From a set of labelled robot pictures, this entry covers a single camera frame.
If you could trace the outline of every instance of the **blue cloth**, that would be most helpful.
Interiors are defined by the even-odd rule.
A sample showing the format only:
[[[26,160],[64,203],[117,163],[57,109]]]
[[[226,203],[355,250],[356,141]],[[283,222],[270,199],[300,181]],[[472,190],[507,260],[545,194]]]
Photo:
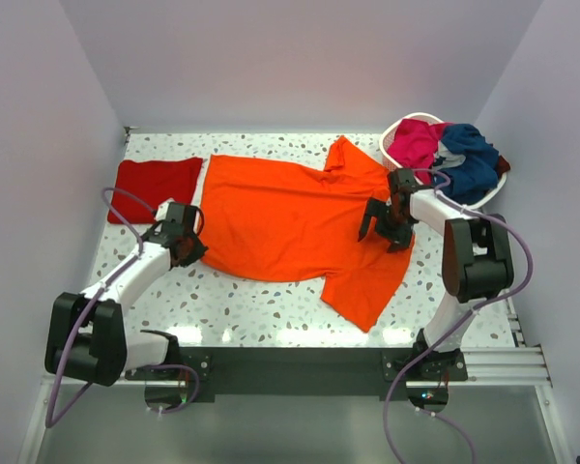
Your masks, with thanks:
[[[499,151],[485,141],[479,130],[470,124],[454,124],[445,128],[443,145],[455,155],[466,159],[457,167],[441,169],[440,172],[451,178],[451,184],[443,188],[450,199],[473,204],[480,201],[485,193],[497,186],[496,163]],[[434,176],[434,185],[442,184],[444,179]]]

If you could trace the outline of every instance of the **gray floor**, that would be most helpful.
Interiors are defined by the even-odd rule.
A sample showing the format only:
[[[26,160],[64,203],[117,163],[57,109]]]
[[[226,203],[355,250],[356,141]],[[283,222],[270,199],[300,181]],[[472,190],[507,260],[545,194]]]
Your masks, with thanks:
[[[64,396],[73,386],[63,388]],[[451,390],[445,413],[471,435],[478,462],[555,462],[532,388]],[[414,464],[471,462],[461,437],[407,403],[391,432]],[[360,397],[222,396],[163,416],[146,412],[141,387],[91,388],[43,440],[40,463],[371,464],[395,462],[382,403]]]

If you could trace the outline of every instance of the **shirt sleeve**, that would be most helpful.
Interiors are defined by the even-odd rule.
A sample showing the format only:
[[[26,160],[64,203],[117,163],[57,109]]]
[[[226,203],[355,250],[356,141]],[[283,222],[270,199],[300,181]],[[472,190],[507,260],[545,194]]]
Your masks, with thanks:
[[[376,176],[386,182],[389,170],[375,159],[366,155],[343,135],[331,145],[325,172],[343,171],[344,174],[361,178]]]
[[[376,324],[402,283],[410,263],[411,249],[383,257],[384,263],[377,266],[327,275],[320,297],[364,332]]]

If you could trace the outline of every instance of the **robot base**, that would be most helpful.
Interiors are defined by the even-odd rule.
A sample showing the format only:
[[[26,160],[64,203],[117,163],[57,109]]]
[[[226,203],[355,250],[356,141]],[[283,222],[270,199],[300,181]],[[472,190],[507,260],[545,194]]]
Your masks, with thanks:
[[[383,400],[397,369],[411,360],[417,349],[418,343],[414,348],[384,349],[184,347],[179,349],[179,357],[180,363],[192,367],[200,377],[199,402],[214,402],[218,394],[378,396]],[[425,368],[409,372],[405,381],[437,383],[446,373],[449,381],[468,380],[459,350],[450,360],[427,360]],[[178,405],[192,387],[188,383],[180,392],[173,382],[179,375],[176,370],[140,368],[126,372],[125,377],[147,382],[145,398],[149,405]],[[405,385],[400,385],[393,400],[408,398]]]

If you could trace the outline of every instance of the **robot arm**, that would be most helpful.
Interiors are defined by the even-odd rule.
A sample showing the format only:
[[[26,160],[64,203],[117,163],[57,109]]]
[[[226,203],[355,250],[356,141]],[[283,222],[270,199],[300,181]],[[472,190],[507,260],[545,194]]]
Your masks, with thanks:
[[[365,209],[361,240],[372,218],[375,230],[391,242],[389,252],[409,247],[413,225],[424,222],[444,237],[442,276],[447,293],[433,319],[421,331],[422,349],[432,346],[472,310],[480,299],[490,299],[513,282],[513,265],[507,231],[489,220],[460,213],[437,197],[431,187],[420,186],[412,169],[389,174],[391,204],[371,198]],[[435,352],[459,350],[470,317]]]
[[[92,325],[90,333],[78,332],[65,368],[65,375],[85,382],[113,385],[125,370],[145,365],[174,363],[178,340],[168,333],[142,331],[125,335],[123,308],[128,310],[157,278],[169,270],[185,267],[201,258],[206,247],[193,232],[196,207],[165,202],[157,222],[142,236],[139,245],[99,282],[80,294],[63,293],[54,302],[45,369],[56,373],[67,338],[83,308],[104,291],[81,327]],[[124,263],[133,263],[119,272]]]

